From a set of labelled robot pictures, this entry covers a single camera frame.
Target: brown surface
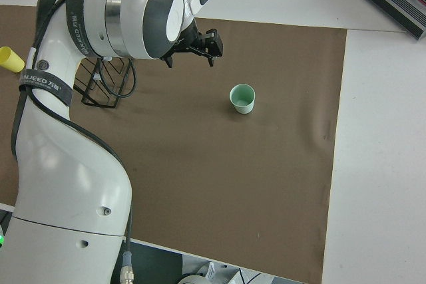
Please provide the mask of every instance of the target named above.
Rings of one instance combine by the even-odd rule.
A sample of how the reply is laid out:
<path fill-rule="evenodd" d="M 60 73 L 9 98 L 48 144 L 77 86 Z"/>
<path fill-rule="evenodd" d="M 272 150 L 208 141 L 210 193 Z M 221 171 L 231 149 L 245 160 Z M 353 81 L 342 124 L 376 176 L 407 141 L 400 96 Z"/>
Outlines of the brown surface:
<path fill-rule="evenodd" d="M 0 7 L 0 45 L 25 56 L 19 46 L 31 44 L 33 15 L 7 9 Z M 27 39 L 13 37 L 5 16 L 25 26 Z M 225 57 L 214 68 L 189 54 L 176 56 L 173 69 L 138 61 L 132 97 L 99 110 L 75 94 L 71 118 L 123 159 L 133 186 L 133 237 L 320 283 L 345 31 L 205 19 L 198 26 L 222 36 Z M 2 90 L 15 85 L 16 77 L 1 74 Z M 228 102 L 238 83 L 256 91 L 245 116 Z M 6 90 L 0 202 L 13 204 L 17 93 Z"/>

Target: white device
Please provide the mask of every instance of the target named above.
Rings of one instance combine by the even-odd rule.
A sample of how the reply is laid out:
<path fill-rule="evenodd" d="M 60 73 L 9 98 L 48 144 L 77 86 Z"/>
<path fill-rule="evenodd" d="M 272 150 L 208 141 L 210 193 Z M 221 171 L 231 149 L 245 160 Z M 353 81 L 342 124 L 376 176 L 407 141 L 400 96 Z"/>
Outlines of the white device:
<path fill-rule="evenodd" d="M 84 29 L 101 57 L 163 59 L 171 67 L 173 53 L 192 51 L 212 62 L 222 55 L 220 39 L 209 33 L 214 39 L 206 44 L 194 22 L 206 1 L 84 0 Z M 67 25 L 66 6 L 53 13 L 27 69 L 53 74 L 72 88 L 88 44 L 77 19 Z M 216 47 L 204 51 L 210 45 Z M 19 193 L 0 253 L 0 283 L 109 283 L 130 210 L 126 171 L 110 152 L 36 101 L 67 120 L 68 105 L 42 88 L 31 92 L 16 138 Z"/>

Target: yellow object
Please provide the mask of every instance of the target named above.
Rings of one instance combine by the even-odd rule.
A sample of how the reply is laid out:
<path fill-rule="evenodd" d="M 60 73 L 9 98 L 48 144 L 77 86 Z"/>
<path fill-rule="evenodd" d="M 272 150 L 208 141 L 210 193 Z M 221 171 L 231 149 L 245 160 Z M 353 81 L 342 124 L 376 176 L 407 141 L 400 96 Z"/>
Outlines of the yellow object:
<path fill-rule="evenodd" d="M 9 47 L 0 48 L 0 66 L 13 72 L 19 72 L 24 69 L 25 63 Z"/>

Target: metal connector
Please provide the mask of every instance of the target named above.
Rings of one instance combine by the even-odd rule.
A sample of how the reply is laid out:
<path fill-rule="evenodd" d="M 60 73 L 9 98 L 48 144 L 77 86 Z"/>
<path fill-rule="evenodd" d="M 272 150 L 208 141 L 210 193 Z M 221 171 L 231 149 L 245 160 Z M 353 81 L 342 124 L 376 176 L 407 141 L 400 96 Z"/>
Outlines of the metal connector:
<path fill-rule="evenodd" d="M 120 284 L 131 284 L 134 281 L 133 268 L 131 266 L 121 267 Z"/>

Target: cup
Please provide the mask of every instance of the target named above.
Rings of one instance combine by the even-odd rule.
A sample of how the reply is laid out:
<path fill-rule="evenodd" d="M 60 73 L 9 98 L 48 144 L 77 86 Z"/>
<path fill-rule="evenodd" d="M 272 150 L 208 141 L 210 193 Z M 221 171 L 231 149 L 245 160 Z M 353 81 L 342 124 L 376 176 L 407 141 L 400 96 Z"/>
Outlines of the cup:
<path fill-rule="evenodd" d="M 247 114 L 253 110 L 255 96 L 254 89 L 245 83 L 237 84 L 229 93 L 231 103 L 241 114 Z"/>
<path fill-rule="evenodd" d="M 0 66 L 12 72 L 19 72 L 24 69 L 24 60 L 13 52 L 9 47 L 0 48 Z"/>

